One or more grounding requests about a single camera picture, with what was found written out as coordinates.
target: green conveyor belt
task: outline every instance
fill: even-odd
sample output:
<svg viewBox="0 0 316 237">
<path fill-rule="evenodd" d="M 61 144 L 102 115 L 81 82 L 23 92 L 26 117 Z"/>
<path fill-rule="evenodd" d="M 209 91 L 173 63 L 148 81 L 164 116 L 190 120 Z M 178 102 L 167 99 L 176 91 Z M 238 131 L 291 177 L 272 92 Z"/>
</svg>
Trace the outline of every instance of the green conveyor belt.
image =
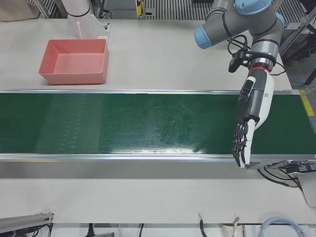
<svg viewBox="0 0 316 237">
<path fill-rule="evenodd" d="M 0 94 L 0 153 L 230 154 L 237 95 Z M 253 154 L 316 154 L 298 95 L 274 96 Z"/>
</svg>

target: white table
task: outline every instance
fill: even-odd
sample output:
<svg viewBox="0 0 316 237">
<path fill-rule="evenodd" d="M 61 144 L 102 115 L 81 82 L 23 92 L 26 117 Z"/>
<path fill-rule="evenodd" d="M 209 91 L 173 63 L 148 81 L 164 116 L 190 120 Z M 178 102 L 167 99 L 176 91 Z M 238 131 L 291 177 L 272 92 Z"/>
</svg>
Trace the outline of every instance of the white table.
<svg viewBox="0 0 316 237">
<path fill-rule="evenodd" d="M 68 39 L 67 21 L 0 22 L 0 89 L 240 90 L 247 68 L 228 72 L 227 42 L 200 49 L 194 30 L 201 21 L 107 20 L 110 61 L 104 85 L 55 86 L 39 74 L 49 39 Z M 282 70 L 276 66 L 275 72 Z M 286 74 L 275 90 L 291 89 Z"/>
<path fill-rule="evenodd" d="M 245 81 L 246 68 L 228 73 L 227 43 L 196 46 L 201 22 L 107 22 L 107 83 L 80 86 L 52 86 L 38 75 L 47 41 L 68 38 L 66 20 L 0 23 L 0 89 L 240 90 Z M 291 89 L 286 74 L 275 89 Z M 0 218 L 54 212 L 57 223 L 196 223 L 200 212 L 206 223 L 237 215 L 244 223 L 316 223 L 298 189 L 234 163 L 1 162 L 0 178 Z"/>
</svg>

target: yellow tape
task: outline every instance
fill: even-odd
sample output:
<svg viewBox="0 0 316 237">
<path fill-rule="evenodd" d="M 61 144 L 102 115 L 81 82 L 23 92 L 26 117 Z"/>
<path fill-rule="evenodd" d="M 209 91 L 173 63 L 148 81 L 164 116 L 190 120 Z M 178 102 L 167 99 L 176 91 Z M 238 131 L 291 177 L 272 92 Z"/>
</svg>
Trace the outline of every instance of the yellow tape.
<svg viewBox="0 0 316 237">
<path fill-rule="evenodd" d="M 301 94 L 301 95 L 305 94 L 305 90 L 300 90 L 300 94 Z M 307 115 L 308 115 L 308 116 L 315 116 L 315 113 L 314 113 L 314 111 L 313 111 L 313 108 L 312 108 L 312 106 L 311 106 L 311 104 L 310 104 L 310 101 L 308 100 L 308 98 L 307 98 L 306 95 L 304 95 L 304 96 L 302 97 L 302 101 L 303 101 L 305 110 L 306 110 L 306 112 L 307 112 Z"/>
<path fill-rule="evenodd" d="M 137 0 L 137 16 L 143 15 L 144 0 Z"/>
</svg>

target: pink plastic bin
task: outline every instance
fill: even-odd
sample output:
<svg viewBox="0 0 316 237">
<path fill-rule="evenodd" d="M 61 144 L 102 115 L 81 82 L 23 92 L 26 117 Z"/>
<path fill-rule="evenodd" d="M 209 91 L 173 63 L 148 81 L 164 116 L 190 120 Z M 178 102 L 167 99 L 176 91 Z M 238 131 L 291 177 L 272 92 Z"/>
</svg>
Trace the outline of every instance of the pink plastic bin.
<svg viewBox="0 0 316 237">
<path fill-rule="evenodd" d="M 105 39 L 51 39 L 39 74 L 51 84 L 103 84 L 108 62 Z"/>
</svg>

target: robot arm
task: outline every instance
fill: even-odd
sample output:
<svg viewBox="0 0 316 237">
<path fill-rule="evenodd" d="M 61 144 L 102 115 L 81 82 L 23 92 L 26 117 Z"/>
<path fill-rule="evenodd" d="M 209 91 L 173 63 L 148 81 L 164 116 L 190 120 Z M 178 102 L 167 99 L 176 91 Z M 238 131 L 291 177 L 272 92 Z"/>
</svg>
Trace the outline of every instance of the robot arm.
<svg viewBox="0 0 316 237">
<path fill-rule="evenodd" d="M 250 163 L 254 131 L 267 119 L 270 111 L 274 91 L 270 71 L 276 63 L 283 27 L 284 19 L 275 13 L 271 0 L 215 0 L 205 24 L 195 31 L 196 42 L 202 49 L 246 30 L 253 38 L 251 51 L 244 48 L 233 54 L 229 69 L 234 72 L 244 60 L 248 61 L 249 73 L 235 113 L 233 156 L 239 167 Z"/>
</svg>

